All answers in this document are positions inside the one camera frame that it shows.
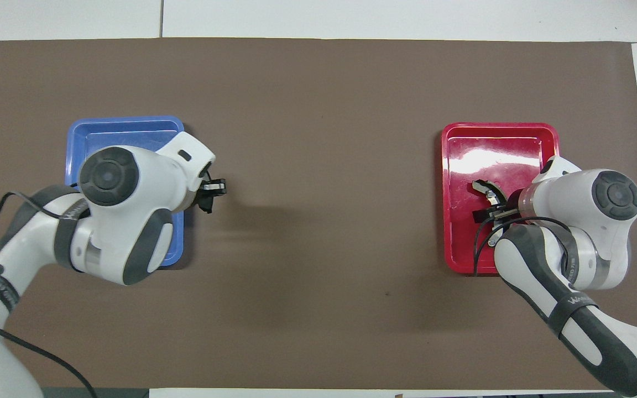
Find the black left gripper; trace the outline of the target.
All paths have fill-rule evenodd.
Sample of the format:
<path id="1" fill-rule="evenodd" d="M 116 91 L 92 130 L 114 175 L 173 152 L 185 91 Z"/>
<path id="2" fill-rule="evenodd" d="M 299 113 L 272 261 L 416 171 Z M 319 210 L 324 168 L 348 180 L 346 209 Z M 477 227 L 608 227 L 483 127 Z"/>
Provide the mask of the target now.
<path id="1" fill-rule="evenodd" d="M 196 204 L 203 212 L 211 214 L 215 197 L 221 197 L 225 194 L 227 194 L 226 179 L 203 180 L 196 193 Z"/>

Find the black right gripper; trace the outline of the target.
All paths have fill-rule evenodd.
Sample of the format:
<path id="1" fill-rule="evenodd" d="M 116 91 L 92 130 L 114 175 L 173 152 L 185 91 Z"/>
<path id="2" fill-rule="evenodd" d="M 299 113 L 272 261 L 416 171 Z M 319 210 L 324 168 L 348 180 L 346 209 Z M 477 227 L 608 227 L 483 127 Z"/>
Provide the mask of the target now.
<path id="1" fill-rule="evenodd" d="M 517 208 L 521 191 L 514 191 L 508 197 L 506 197 L 502 191 L 478 191 L 478 194 L 486 198 L 489 202 L 489 206 L 473 211 L 473 221 L 475 223 L 485 222 L 491 217 L 505 217 L 508 219 L 508 217 L 520 214 Z"/>

